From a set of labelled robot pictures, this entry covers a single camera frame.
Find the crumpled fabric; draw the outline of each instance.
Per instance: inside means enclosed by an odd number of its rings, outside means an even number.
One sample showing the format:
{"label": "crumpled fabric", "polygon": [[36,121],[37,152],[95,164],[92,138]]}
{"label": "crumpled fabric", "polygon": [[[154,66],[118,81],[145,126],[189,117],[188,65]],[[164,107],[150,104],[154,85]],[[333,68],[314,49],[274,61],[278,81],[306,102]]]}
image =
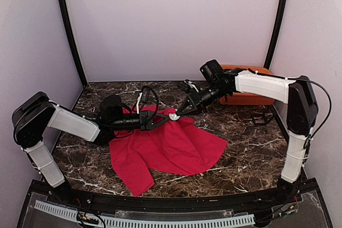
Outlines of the crumpled fabric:
{"label": "crumpled fabric", "polygon": [[[143,110],[154,111],[155,106]],[[159,111],[164,115],[175,112],[173,108]],[[192,176],[218,162],[228,142],[193,123],[194,119],[182,117],[151,131],[134,130],[132,135],[109,143],[112,167],[134,196],[154,185],[149,169]],[[118,136],[129,133],[121,131]]]}

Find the white wall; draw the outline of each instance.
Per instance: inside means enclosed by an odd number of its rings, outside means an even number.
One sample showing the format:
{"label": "white wall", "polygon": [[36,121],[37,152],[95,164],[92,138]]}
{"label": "white wall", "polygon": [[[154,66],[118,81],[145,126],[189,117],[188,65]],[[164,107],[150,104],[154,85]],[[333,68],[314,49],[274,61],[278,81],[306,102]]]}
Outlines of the white wall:
{"label": "white wall", "polygon": [[[332,114],[312,142],[306,171],[317,178],[334,227],[342,227],[341,68],[342,0],[288,0],[271,70],[285,76],[307,75],[331,94]],[[319,89],[315,92],[320,123],[328,100]],[[278,109],[285,121],[286,109],[281,104]]]}
{"label": "white wall", "polygon": [[[0,0],[0,220],[16,227],[31,179],[12,138],[12,112],[38,91],[71,107],[81,91],[58,0]],[[51,148],[56,132],[46,133]]]}
{"label": "white wall", "polygon": [[262,66],[278,0],[67,0],[89,81],[203,79],[199,67]]}

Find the black base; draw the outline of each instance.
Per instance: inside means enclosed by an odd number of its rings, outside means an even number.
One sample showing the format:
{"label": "black base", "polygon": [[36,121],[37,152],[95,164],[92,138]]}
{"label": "black base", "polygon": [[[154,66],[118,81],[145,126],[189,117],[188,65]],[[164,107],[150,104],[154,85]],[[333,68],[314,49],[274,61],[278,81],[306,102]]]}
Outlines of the black base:
{"label": "black base", "polygon": [[[47,195],[48,200],[61,203],[54,195],[50,195],[51,187],[33,180],[28,190],[28,198],[32,192]],[[263,201],[269,199],[276,192],[276,188],[242,194],[233,194],[205,198],[135,198],[127,196],[115,196],[100,193],[91,193],[72,189],[72,193],[81,201],[82,207],[96,213],[115,214],[116,210],[129,210],[153,213],[193,213],[203,211],[217,211],[233,209],[234,213],[254,214],[256,219],[265,217],[271,213],[271,208],[277,206],[276,201]],[[315,178],[303,180],[300,184],[300,194],[315,190],[320,198],[324,215],[329,228],[332,223],[321,190]],[[25,200],[17,227],[23,222],[28,200]]]}

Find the marble surface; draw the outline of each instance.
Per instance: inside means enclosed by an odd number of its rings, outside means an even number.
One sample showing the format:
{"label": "marble surface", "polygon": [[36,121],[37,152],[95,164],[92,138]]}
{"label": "marble surface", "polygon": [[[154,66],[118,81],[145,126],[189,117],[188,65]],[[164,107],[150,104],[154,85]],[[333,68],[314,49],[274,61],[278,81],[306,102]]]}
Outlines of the marble surface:
{"label": "marble surface", "polygon": [[[160,108],[179,107],[185,93],[177,82],[90,83],[74,111],[95,117],[99,103],[116,94],[131,106],[143,85],[149,85],[160,98]],[[253,192],[276,186],[284,165],[286,141],[275,120],[254,126],[252,114],[264,106],[212,105],[208,113],[193,116],[195,125],[229,141],[219,162],[204,174],[185,177],[151,170],[155,186],[145,197],[200,197]],[[58,166],[73,188],[115,195],[132,196],[111,166],[109,146],[97,146],[70,134],[62,134],[53,153]]]}

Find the orange box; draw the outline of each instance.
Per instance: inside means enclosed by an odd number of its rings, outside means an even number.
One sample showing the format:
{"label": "orange box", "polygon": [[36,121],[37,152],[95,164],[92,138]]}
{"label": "orange box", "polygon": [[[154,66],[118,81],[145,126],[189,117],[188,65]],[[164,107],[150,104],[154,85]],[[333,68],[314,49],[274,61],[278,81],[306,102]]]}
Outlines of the orange box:
{"label": "orange box", "polygon": [[[253,71],[258,71],[259,73],[265,73],[273,75],[266,68],[262,67],[254,67],[254,66],[241,66],[241,65],[221,65],[223,69],[235,69],[235,68],[242,68],[242,69],[251,69]],[[228,96],[228,103],[226,103],[226,98],[222,97],[220,99],[220,103],[223,105],[271,105],[274,103],[274,99],[255,95],[253,93],[233,93],[233,96]]]}

